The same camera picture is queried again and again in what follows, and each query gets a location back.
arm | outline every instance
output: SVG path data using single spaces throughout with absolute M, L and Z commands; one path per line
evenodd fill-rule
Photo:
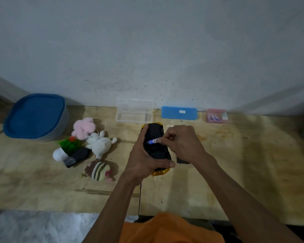
M 158 142 L 196 167 L 244 243 L 303 242 L 222 170 L 204 150 L 192 126 L 169 128 Z
M 158 167 L 174 167 L 171 160 L 151 158 L 143 148 L 144 137 L 148 125 L 142 129 L 130 153 L 126 168 L 93 224 L 83 243 L 116 243 L 119 242 L 128 205 L 134 188 Z

orange shirt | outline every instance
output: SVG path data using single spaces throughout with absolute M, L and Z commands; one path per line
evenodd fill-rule
M 121 243 L 175 243 L 207 242 L 224 243 L 222 235 L 189 224 L 183 218 L 169 212 L 159 213 L 145 223 L 125 222 Z

blue lid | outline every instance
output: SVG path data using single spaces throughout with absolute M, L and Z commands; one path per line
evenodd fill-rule
M 198 118 L 196 108 L 163 106 L 162 118 L 196 120 Z
M 65 99 L 34 93 L 17 101 L 4 121 L 4 133 L 11 138 L 37 139 L 49 134 L 60 121 Z

gray wall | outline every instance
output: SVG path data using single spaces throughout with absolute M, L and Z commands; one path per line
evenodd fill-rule
M 92 106 L 304 114 L 304 0 L 0 0 L 0 77 Z

round container with blue lid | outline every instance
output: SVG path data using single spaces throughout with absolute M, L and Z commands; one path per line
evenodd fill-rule
M 4 122 L 11 138 L 52 141 L 65 130 L 69 112 L 59 95 L 34 93 L 17 101 Z

